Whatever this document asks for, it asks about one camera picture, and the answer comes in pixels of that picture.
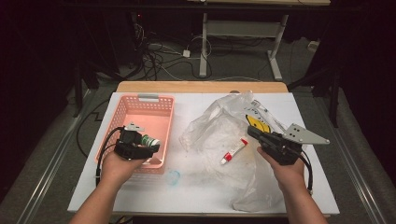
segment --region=pink plastic basket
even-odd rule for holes
[[[145,129],[145,131],[140,132],[141,134],[148,134],[150,137],[161,141],[159,151],[154,153],[153,157],[145,161],[140,168],[135,170],[135,172],[159,175],[163,174],[174,101],[175,98],[168,95],[136,93],[123,94],[120,97],[117,108],[107,127],[102,144],[105,142],[106,137],[112,130],[133,122],[135,125]],[[119,137],[120,132],[115,132],[108,140],[106,146],[108,147],[115,144]],[[96,153],[96,162],[99,160],[102,144]],[[105,152],[104,157],[112,150],[114,150],[114,147],[110,147]]]

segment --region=wooden table edge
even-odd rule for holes
[[[122,81],[117,92],[190,92],[190,93],[284,93],[283,82],[219,82],[219,81]]]

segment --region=plastic bag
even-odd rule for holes
[[[238,189],[238,196],[232,199],[233,209],[259,212],[279,203],[283,196],[272,168],[256,150],[258,141],[248,136],[246,115],[267,123],[274,132],[285,131],[249,91],[216,100],[190,123],[179,140],[186,150],[203,155],[206,171],[214,178]],[[220,159],[241,137],[248,141],[246,148],[241,149],[230,164],[221,165]]]

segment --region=red and white tube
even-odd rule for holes
[[[244,148],[248,144],[248,141],[245,140],[244,138],[241,138],[240,140],[241,141],[238,142],[237,144],[235,144],[235,147],[232,150],[230,150],[229,152],[227,152],[224,155],[224,157],[221,159],[221,162],[220,162],[221,165],[229,162],[238,151],[240,151],[242,148]]]

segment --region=yellow label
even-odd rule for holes
[[[270,128],[270,126],[268,126],[268,124],[261,122],[255,118],[251,117],[250,115],[247,115],[247,121],[250,124],[250,126],[253,126],[264,133],[271,132],[271,128]]]

